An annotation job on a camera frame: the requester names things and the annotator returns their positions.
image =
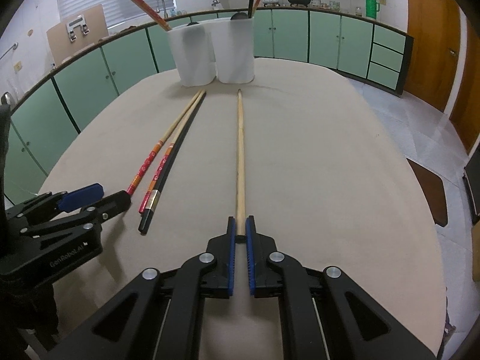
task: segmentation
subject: black pan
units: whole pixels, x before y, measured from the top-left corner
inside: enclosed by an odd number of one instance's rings
[[[304,7],[307,7],[308,4],[310,4],[311,0],[287,0],[290,3],[290,6],[292,7],[293,5],[303,5]]]

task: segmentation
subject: logo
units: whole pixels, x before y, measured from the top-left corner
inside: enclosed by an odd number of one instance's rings
[[[68,260],[70,257],[73,257],[73,256],[75,256],[76,254],[82,252],[83,249],[85,249],[85,246],[88,246],[88,242],[83,242],[82,245],[79,245],[78,247],[76,247],[76,248],[73,249],[72,251],[69,251],[67,254],[63,254],[63,255],[61,255],[60,257],[58,257],[56,260],[50,261],[50,266],[51,266],[52,268],[55,268],[55,267],[56,267],[58,264],[60,264],[61,262],[66,261],[66,260]]]

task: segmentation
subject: beige tablecloth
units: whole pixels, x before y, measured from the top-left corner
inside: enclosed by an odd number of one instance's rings
[[[137,231],[147,172],[133,204],[104,225],[104,252],[55,284],[63,333],[146,267],[178,268],[205,251],[235,215],[237,88],[245,110],[247,215],[304,266],[342,268],[435,354],[445,324],[440,247],[429,207],[405,157],[342,76],[326,68],[256,59],[245,85],[207,85],[146,237]],[[197,88],[176,70],[144,79],[71,144],[43,191],[99,182],[126,189]],[[237,245],[235,294],[208,299],[201,359],[280,359],[277,301],[248,295]]]

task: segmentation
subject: wall faucet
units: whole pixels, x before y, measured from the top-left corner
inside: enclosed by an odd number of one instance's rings
[[[166,19],[169,17],[167,14],[167,7],[165,7],[165,0],[162,0],[162,6],[163,6],[163,17]],[[157,13],[160,13],[160,0],[157,0]]]

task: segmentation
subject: silver screw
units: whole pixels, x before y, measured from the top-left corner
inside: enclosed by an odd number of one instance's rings
[[[145,280],[152,280],[152,279],[155,279],[157,277],[157,270],[154,269],[154,268],[147,268],[145,269],[143,272],[142,272],[142,277],[145,279]]]
[[[336,266],[330,266],[327,268],[327,276],[333,279],[339,278],[341,274],[342,271],[340,271],[340,268],[337,268]]]
[[[202,253],[200,256],[198,256],[198,259],[203,262],[203,263],[211,263],[215,256],[213,256],[212,253]]]
[[[283,261],[283,259],[285,258],[285,255],[279,251],[275,251],[270,253],[268,258],[276,263],[279,263],[280,261]]]

